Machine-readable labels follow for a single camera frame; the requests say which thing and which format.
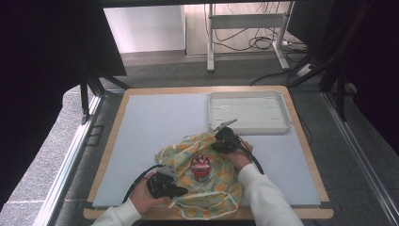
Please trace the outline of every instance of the metal rail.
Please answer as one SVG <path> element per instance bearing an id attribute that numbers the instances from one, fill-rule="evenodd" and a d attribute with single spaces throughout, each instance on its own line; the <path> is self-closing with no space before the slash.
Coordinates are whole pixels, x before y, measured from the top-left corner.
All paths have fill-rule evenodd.
<path id="1" fill-rule="evenodd" d="M 388 192 L 387 188 L 379 179 L 378 175 L 376 174 L 373 166 L 370 164 L 367 156 L 364 154 L 363 149 L 361 148 L 360 144 L 356 140 L 354 134 L 352 133 L 349 125 L 347 122 L 342 121 L 341 117 L 338 115 L 337 111 L 335 110 L 335 103 L 332 97 L 325 92 L 322 92 L 322 97 L 325 100 L 328 110 L 333 116 L 335 122 L 337 123 L 343 138 L 345 139 L 346 143 L 349 146 L 350 151 L 352 152 L 353 156 L 355 157 L 361 171 L 364 174 L 367 182 L 369 183 L 370 188 L 375 193 L 375 197 L 377 198 L 379 204 L 382 207 L 385 215 L 387 216 L 388 220 L 390 221 L 392 226 L 399 225 L 399 212 L 398 208 L 393 201 L 390 193 Z"/>

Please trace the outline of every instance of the metal frame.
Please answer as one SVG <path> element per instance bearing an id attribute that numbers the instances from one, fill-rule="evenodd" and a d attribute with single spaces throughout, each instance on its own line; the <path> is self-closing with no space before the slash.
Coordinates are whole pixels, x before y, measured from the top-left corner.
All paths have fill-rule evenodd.
<path id="1" fill-rule="evenodd" d="M 379 204 L 382 207 L 385 215 L 387 216 L 388 220 L 390 221 L 391 225 L 398 226 L 399 225 L 399 211 L 398 208 L 391 197 L 390 193 L 388 192 L 387 188 L 379 179 L 378 175 L 376 174 L 373 166 L 370 164 L 367 156 L 364 154 L 360 144 L 356 140 L 355 136 L 353 135 L 349 125 L 347 122 L 343 121 L 340 115 L 335 110 L 335 102 L 331 95 L 322 92 L 322 97 L 326 102 L 329 112 L 331 113 L 332 117 L 334 118 L 335 122 L 337 123 L 343 138 L 345 139 L 346 143 L 349 146 L 350 151 L 352 152 L 353 156 L 355 157 L 361 171 L 364 174 L 367 182 L 369 183 L 370 188 L 375 193 L 375 197 L 378 200 Z"/>
<path id="2" fill-rule="evenodd" d="M 234 28 L 259 28 L 259 27 L 280 27 L 279 38 L 273 41 L 273 48 L 281 68 L 289 70 L 287 60 L 281 51 L 282 38 L 290 19 L 291 10 L 294 2 L 290 2 L 287 11 L 275 14 L 242 14 L 242 15 L 214 15 L 213 4 L 209 4 L 208 12 L 208 72 L 215 70 L 215 47 L 214 29 L 234 29 Z"/>
<path id="3" fill-rule="evenodd" d="M 90 103 L 89 114 L 93 115 L 97 113 L 98 106 L 103 97 L 95 96 Z M 88 118 L 85 124 L 78 127 L 76 134 L 73 138 L 72 144 L 67 151 L 61 168 L 56 175 L 56 178 L 47 194 L 46 199 L 41 206 L 41 209 L 36 217 L 35 226 L 45 226 L 51 220 L 53 213 L 56 209 L 61 192 L 67 183 L 68 177 L 71 174 L 73 164 L 76 160 L 76 156 L 79 154 L 83 147 L 83 142 L 89 131 L 90 125 L 93 123 L 93 117 Z"/>

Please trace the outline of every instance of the black curtain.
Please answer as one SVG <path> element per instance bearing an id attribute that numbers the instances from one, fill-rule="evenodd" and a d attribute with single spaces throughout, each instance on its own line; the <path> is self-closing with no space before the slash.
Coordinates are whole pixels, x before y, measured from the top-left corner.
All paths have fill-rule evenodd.
<path id="1" fill-rule="evenodd" d="M 87 68 L 126 73 L 102 8 L 2 1 L 0 33 L 2 206 L 56 122 L 64 93 L 90 75 Z"/>

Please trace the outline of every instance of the black cable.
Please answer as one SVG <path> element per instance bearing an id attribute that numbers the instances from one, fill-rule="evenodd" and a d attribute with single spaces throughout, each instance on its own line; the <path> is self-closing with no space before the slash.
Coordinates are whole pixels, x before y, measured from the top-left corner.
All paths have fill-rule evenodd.
<path id="1" fill-rule="evenodd" d="M 248 156 L 248 158 L 251 159 L 251 160 L 255 163 L 256 167 L 257 167 L 258 170 L 259 170 L 259 172 L 260 172 L 261 174 L 264 174 L 263 169 L 262 169 L 262 166 L 261 166 L 261 164 L 259 163 L 258 159 L 256 159 L 256 157 L 255 157 L 255 156 L 252 154 L 252 152 L 248 149 L 248 147 L 247 147 L 247 145 L 245 144 L 244 140 L 242 140 L 240 137 L 238 137 L 238 138 L 239 138 L 239 139 L 241 140 L 241 142 L 244 143 L 244 145 L 246 146 L 246 148 L 244 148 L 243 146 L 238 145 L 238 148 L 241 149 L 241 150 Z"/>
<path id="2" fill-rule="evenodd" d="M 124 202 L 127 201 L 127 199 L 129 198 L 130 194 L 132 194 L 133 190 L 135 189 L 136 185 L 141 181 L 141 179 L 144 178 L 145 175 L 147 175 L 151 170 L 153 170 L 153 169 L 155 169 L 155 168 L 161 168 L 161 167 L 163 167 L 163 166 L 164 166 L 164 165 L 158 164 L 158 165 L 152 166 L 152 167 L 150 167 L 149 169 L 143 171 L 143 173 L 141 173 L 141 174 L 137 177 L 137 179 L 135 179 L 135 181 L 132 183 L 132 185 L 131 185 L 131 186 L 129 187 L 129 189 L 127 190 L 126 195 L 125 195 L 125 197 L 124 197 L 122 203 L 124 203 Z"/>
<path id="3" fill-rule="evenodd" d="M 283 72 L 283 73 L 270 73 L 270 74 L 264 75 L 264 76 L 262 76 L 262 77 L 259 77 L 259 78 L 255 79 L 255 80 L 253 80 L 253 81 L 250 83 L 249 86 L 252 87 L 256 82 L 258 82 L 259 80 L 264 79 L 264 78 L 266 78 L 266 77 L 275 76 L 275 75 L 281 75 L 281 74 L 285 74 L 285 73 L 288 73 L 288 72 Z"/>

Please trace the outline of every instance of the yellow plastic bag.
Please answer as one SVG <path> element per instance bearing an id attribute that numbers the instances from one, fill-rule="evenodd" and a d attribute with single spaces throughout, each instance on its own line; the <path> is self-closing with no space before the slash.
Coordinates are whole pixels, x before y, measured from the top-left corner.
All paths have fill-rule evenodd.
<path id="1" fill-rule="evenodd" d="M 171 200 L 169 208 L 187 219 L 211 219 L 237 211 L 242 198 L 242 185 L 234 166 L 215 152 L 216 142 L 211 133 L 185 137 L 180 143 L 170 145 L 156 155 L 159 164 L 175 166 L 177 186 L 188 189 L 182 197 Z M 206 182 L 194 179 L 190 169 L 192 159 L 205 155 L 211 163 L 210 178 Z"/>

